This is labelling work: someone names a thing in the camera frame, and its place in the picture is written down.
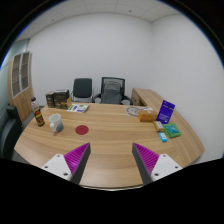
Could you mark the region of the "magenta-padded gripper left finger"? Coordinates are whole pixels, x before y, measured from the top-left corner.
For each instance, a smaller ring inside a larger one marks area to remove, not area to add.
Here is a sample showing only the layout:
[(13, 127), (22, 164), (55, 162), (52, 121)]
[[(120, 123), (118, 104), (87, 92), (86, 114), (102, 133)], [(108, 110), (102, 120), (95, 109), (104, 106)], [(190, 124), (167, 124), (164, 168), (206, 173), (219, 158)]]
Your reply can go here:
[(79, 184), (90, 153), (90, 144), (86, 143), (65, 155), (56, 154), (42, 166), (42, 169), (72, 183)]

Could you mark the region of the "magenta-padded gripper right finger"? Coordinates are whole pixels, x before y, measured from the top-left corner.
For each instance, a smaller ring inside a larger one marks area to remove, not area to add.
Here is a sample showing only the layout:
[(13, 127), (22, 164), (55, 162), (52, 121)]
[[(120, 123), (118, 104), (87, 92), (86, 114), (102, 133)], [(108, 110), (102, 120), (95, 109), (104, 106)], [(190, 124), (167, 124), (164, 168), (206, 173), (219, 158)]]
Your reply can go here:
[(132, 145), (132, 154), (136, 160), (144, 185), (152, 183), (182, 169), (182, 167), (167, 154), (158, 155), (137, 143)]

